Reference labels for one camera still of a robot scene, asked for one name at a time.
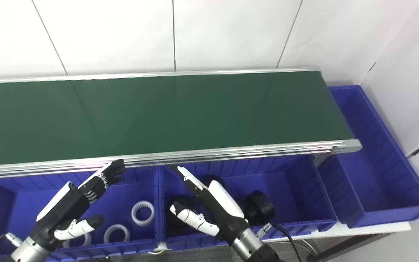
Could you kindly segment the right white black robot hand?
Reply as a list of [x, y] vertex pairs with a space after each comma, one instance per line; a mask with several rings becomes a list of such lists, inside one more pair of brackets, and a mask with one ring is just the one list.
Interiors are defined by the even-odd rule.
[[190, 227], [218, 237], [230, 246], [238, 243], [243, 238], [243, 232], [250, 229], [250, 225], [243, 211], [226, 189], [216, 180], [211, 181], [209, 186], [205, 186], [183, 166], [173, 164], [169, 166], [169, 169], [183, 179], [188, 191], [196, 196], [213, 222], [208, 222], [204, 214], [198, 214], [178, 201], [174, 201], [169, 207], [171, 214]]

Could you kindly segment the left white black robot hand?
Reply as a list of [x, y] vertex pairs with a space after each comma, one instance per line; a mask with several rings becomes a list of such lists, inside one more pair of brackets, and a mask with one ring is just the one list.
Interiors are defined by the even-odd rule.
[[65, 240], [94, 231], [104, 223], [100, 214], [82, 218], [91, 204], [98, 201], [114, 183], [123, 180], [126, 167], [117, 159], [98, 169], [80, 186], [68, 181], [40, 211], [29, 238], [32, 246], [53, 252]]

